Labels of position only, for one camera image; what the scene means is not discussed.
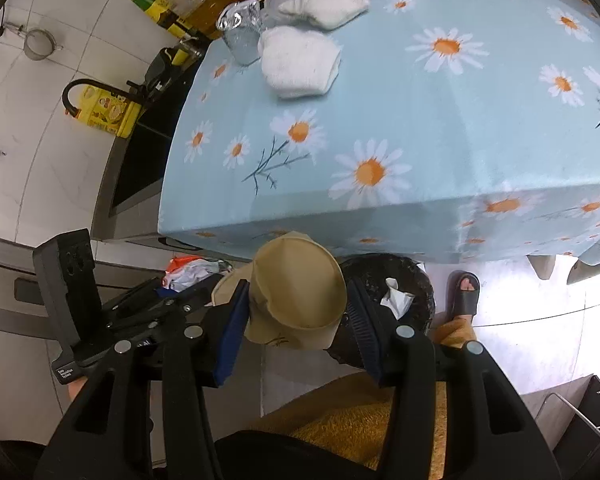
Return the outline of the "person's left hand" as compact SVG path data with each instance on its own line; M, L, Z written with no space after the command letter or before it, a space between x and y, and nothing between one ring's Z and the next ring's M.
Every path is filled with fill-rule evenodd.
M73 382L70 382L70 384L67 386L67 389L68 389L68 395L69 395L69 398L71 401L73 401L78 396L81 389L84 387L86 381L87 381L86 377L80 377L80 378L74 380Z

